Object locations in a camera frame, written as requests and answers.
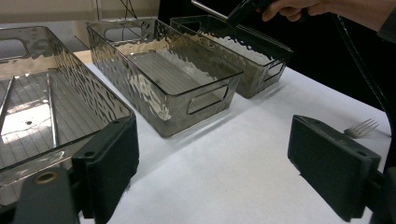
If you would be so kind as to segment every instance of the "black handheld tool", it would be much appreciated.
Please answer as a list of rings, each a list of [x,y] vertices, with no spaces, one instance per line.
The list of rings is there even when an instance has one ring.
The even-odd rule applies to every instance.
[[[264,11],[266,8],[268,8],[268,6],[271,5],[273,1],[274,0],[244,0],[230,13],[228,17],[218,13],[217,11],[209,7],[204,6],[198,1],[191,0],[191,3],[199,7],[200,9],[203,9],[215,16],[220,17],[221,19],[229,23],[231,26],[236,26],[240,24],[248,15],[250,15],[252,11],[255,11],[257,8],[261,8],[262,11]],[[303,15],[299,19],[299,21],[305,21],[306,18],[308,17],[306,8],[303,8],[302,14]]]

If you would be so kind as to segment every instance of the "white table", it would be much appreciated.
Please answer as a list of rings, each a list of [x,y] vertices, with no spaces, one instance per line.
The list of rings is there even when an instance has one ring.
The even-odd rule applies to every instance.
[[[140,164],[109,223],[345,223],[287,157],[292,116],[340,132],[376,120],[379,127],[356,141],[383,158],[380,171],[390,144],[383,111],[289,68],[269,89],[252,99],[236,94],[229,109],[172,138],[161,138],[135,112]],[[351,223],[367,224],[371,214],[366,208]]]

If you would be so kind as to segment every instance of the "dark background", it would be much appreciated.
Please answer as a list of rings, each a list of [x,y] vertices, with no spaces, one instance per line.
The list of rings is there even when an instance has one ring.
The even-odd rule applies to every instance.
[[[227,6],[219,1],[201,0],[204,5],[228,16],[241,0],[229,0]],[[162,0],[159,20],[169,24],[173,17],[209,14],[194,6],[191,0]],[[368,105],[384,110],[366,83],[337,29],[335,15],[326,13],[304,22],[290,22],[276,15],[263,22],[261,14],[252,12],[242,25],[271,36],[290,47],[294,53],[288,67],[323,85],[342,92]],[[382,40],[375,31],[343,19],[354,41],[363,66],[393,105],[394,88],[390,79],[396,75],[396,45]]]

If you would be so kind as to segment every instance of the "hand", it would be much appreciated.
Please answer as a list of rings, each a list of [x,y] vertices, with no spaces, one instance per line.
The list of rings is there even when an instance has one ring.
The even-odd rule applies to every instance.
[[[289,21],[297,21],[301,18],[302,8],[307,8],[310,16],[316,16],[327,12],[325,0],[275,0],[262,13],[262,20],[271,20],[277,12],[288,18]]]

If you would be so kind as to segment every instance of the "plastic storage basket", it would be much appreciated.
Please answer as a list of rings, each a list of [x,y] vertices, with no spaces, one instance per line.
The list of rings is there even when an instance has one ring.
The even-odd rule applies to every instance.
[[[70,158],[98,131],[134,111],[47,27],[0,29],[0,204],[26,176]]]
[[[147,19],[87,27],[94,64],[160,136],[230,106],[242,70],[169,25]]]
[[[251,98],[279,81],[292,50],[247,27],[232,27],[213,16],[171,18],[171,27],[244,71],[236,91]]]

